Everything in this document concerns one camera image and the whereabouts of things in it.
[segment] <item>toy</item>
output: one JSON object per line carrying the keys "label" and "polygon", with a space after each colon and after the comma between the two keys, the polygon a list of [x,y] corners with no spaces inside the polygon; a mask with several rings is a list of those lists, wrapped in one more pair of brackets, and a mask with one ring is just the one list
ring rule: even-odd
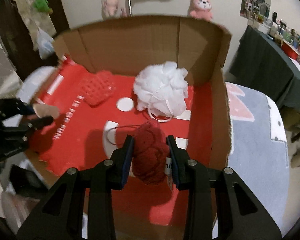
{"label": "toy", "polygon": [[190,16],[197,19],[212,20],[210,0],[191,0]]}
{"label": "toy", "polygon": [[106,17],[113,17],[118,10],[119,0],[102,0],[102,8]]}
{"label": "toy", "polygon": [[35,0],[32,5],[38,12],[53,13],[47,0]]}

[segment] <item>plush toy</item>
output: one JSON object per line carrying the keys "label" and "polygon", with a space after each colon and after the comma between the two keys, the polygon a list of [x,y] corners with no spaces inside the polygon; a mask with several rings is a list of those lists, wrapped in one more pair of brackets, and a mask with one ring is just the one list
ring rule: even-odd
{"label": "plush toy", "polygon": [[211,21],[212,13],[210,0],[191,0],[190,16]]}
{"label": "plush toy", "polygon": [[49,7],[48,0],[35,0],[32,5],[38,12],[53,13],[53,10]]}
{"label": "plush toy", "polygon": [[102,0],[102,8],[106,17],[113,17],[118,10],[119,0]]}

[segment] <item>dark green tablecloth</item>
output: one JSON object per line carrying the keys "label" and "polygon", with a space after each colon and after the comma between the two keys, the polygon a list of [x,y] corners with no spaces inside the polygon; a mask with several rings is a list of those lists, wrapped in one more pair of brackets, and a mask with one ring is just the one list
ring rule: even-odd
{"label": "dark green tablecloth", "polygon": [[274,41],[250,25],[229,72],[237,84],[266,94],[278,108],[300,111],[300,71]]}

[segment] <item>cardboard flap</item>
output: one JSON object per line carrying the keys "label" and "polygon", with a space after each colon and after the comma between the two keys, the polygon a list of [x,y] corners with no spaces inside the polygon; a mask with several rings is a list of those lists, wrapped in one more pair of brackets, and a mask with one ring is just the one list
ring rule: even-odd
{"label": "cardboard flap", "polygon": [[175,61],[189,71],[189,85],[207,82],[222,66],[231,35],[204,20],[177,16],[136,16],[97,22],[63,33],[58,57],[71,58],[90,72],[136,76],[148,65]]}
{"label": "cardboard flap", "polygon": [[228,94],[222,69],[216,67],[211,77],[212,87],[212,148],[209,167],[221,170],[227,166],[231,150],[231,123]]}
{"label": "cardboard flap", "polygon": [[177,61],[176,17],[143,16],[113,19],[79,29],[95,70],[137,75],[148,65]]}
{"label": "cardboard flap", "polygon": [[178,66],[188,70],[189,84],[207,82],[217,61],[223,31],[210,22],[180,18]]}

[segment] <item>red loofah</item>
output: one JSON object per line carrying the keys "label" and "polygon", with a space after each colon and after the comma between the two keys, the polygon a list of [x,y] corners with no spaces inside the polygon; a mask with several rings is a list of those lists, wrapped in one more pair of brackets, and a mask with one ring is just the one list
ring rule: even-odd
{"label": "red loofah", "polygon": [[166,177],[164,168],[169,146],[165,140],[159,122],[154,119],[135,130],[132,172],[146,184],[159,184]]}
{"label": "red loofah", "polygon": [[110,71],[102,70],[81,81],[81,93],[90,106],[97,106],[113,95],[114,82]]}

